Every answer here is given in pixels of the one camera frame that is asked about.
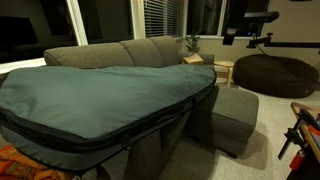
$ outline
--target gray ottoman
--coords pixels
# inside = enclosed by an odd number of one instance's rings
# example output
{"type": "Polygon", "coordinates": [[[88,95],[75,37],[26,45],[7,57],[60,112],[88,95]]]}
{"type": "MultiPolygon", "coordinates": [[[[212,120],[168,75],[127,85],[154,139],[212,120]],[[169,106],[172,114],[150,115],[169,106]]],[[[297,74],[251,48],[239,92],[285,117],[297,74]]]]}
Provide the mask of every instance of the gray ottoman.
{"type": "Polygon", "coordinates": [[[196,107],[187,123],[192,138],[213,145],[229,156],[241,155],[253,133],[259,107],[256,95],[216,86],[196,107]]]}

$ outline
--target bean bag chair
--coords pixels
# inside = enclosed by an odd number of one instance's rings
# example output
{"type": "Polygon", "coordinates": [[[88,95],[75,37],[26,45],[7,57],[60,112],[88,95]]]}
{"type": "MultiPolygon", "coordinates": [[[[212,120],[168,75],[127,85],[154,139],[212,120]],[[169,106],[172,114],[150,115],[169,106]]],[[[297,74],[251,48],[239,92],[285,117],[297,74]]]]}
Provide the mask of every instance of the bean bag chair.
{"type": "Polygon", "coordinates": [[[233,81],[262,94],[304,98],[315,91],[319,73],[299,59],[255,54],[236,61],[233,81]]]}

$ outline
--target wall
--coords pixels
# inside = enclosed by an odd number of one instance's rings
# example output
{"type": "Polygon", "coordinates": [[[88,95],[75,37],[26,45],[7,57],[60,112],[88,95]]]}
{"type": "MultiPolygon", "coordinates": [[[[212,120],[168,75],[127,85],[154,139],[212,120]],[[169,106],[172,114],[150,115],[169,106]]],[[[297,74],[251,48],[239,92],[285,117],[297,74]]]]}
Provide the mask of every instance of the wall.
{"type": "MultiPolygon", "coordinates": [[[[292,2],[288,0],[270,0],[269,11],[278,11],[280,17],[265,24],[263,35],[273,32],[272,41],[319,42],[320,43],[320,1],[292,2]]],[[[232,46],[222,45],[221,39],[200,39],[200,53],[214,53],[216,60],[236,61],[240,57],[261,53],[258,49],[247,49],[249,39],[236,39],[232,46]]],[[[294,57],[316,67],[320,71],[319,49],[271,48],[263,47],[269,55],[294,57]]]]}

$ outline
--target gray sofa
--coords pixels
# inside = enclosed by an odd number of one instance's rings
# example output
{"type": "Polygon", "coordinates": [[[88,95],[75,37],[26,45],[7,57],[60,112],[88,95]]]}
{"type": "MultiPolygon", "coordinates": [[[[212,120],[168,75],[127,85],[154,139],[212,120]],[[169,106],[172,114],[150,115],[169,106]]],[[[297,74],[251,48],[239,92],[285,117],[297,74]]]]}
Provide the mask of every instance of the gray sofa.
{"type": "MultiPolygon", "coordinates": [[[[46,50],[48,66],[101,68],[108,66],[145,66],[161,68],[180,64],[182,56],[174,38],[154,37],[88,46],[46,50]]],[[[213,64],[213,55],[201,54],[205,64],[213,64]]],[[[129,153],[127,178],[157,179],[181,136],[190,112],[175,122],[136,142],[129,153]]]]}
{"type": "MultiPolygon", "coordinates": [[[[180,64],[183,56],[187,55],[179,53],[176,41],[169,36],[62,47],[44,52],[48,66],[77,68],[161,68],[180,64]]],[[[199,55],[206,65],[213,67],[214,55],[199,55]]],[[[118,174],[113,179],[158,179],[185,127],[190,136],[214,145],[232,156],[241,155],[254,131],[257,108],[257,97],[251,93],[216,87],[192,112],[184,113],[174,122],[135,142],[127,155],[126,152],[120,153],[103,166],[109,174],[118,174]]]]}

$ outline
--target orange blanket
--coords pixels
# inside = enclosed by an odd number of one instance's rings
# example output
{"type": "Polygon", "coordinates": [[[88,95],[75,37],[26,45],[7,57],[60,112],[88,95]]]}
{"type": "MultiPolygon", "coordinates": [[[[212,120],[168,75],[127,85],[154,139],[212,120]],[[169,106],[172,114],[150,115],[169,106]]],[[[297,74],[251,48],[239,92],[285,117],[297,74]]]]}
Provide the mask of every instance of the orange blanket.
{"type": "Polygon", "coordinates": [[[12,145],[0,149],[1,180],[66,180],[67,174],[40,165],[20,154],[12,145]]]}

